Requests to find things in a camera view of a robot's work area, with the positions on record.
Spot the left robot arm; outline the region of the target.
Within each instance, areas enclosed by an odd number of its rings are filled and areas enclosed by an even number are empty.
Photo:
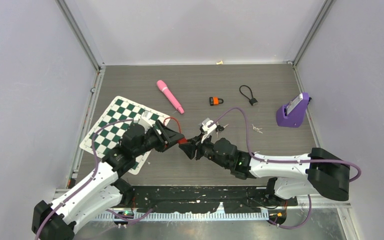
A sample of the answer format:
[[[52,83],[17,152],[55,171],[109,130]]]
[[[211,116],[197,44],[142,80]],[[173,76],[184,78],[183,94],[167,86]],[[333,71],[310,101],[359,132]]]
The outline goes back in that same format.
[[[121,177],[136,163],[136,158],[156,150],[164,152],[178,144],[184,135],[156,121],[151,127],[132,123],[119,143],[95,169],[77,185],[50,203],[40,201],[33,211],[32,231],[37,240],[71,240],[89,221],[116,205],[129,206],[133,187]]]

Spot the red cable padlock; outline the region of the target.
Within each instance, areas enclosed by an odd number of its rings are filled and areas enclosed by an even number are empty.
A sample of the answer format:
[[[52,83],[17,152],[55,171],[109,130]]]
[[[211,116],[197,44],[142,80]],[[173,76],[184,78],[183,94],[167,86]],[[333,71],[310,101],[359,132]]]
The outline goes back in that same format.
[[[163,120],[163,124],[166,126],[166,121],[167,121],[167,120],[171,120],[171,119],[174,120],[174,121],[176,122],[177,127],[178,127],[178,132],[179,132],[180,134],[182,134],[181,124],[180,124],[179,120],[176,119],[175,117],[171,117],[171,116],[166,117],[166,118]],[[178,143],[179,145],[186,144],[186,143],[188,143],[188,140],[187,140],[185,137],[183,137],[182,139],[178,140],[177,143]]]

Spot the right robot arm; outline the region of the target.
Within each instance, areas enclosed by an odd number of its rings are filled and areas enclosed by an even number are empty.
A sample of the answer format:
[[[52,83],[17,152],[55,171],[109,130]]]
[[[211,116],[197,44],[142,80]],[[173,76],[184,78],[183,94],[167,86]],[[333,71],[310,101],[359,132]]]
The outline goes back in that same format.
[[[190,158],[202,157],[230,171],[236,178],[268,177],[265,199],[271,205],[296,196],[320,194],[334,201],[349,200],[350,166],[323,148],[295,156],[268,156],[238,150],[221,138],[180,140],[179,148]]]

